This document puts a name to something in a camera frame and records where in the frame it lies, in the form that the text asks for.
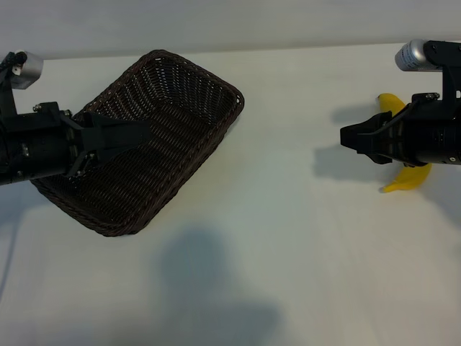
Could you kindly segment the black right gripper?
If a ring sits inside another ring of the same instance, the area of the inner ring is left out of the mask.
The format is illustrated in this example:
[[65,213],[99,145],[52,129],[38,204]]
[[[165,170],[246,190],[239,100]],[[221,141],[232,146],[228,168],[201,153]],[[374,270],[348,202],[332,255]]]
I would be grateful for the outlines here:
[[[445,163],[445,120],[438,93],[415,94],[406,104],[387,95],[387,112],[340,129],[340,144],[363,154],[376,164],[393,160],[410,167]],[[386,122],[387,157],[373,154],[373,138]]]

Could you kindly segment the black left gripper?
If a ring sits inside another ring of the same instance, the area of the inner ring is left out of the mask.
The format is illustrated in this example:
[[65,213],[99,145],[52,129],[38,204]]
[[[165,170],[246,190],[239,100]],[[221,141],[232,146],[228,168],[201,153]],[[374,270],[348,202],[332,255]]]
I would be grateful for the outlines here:
[[24,181],[53,175],[79,176],[89,163],[89,151],[96,152],[97,161],[106,162],[151,139],[150,125],[145,121],[96,113],[84,113],[76,120],[56,102],[38,104],[34,111],[34,128],[21,140]]

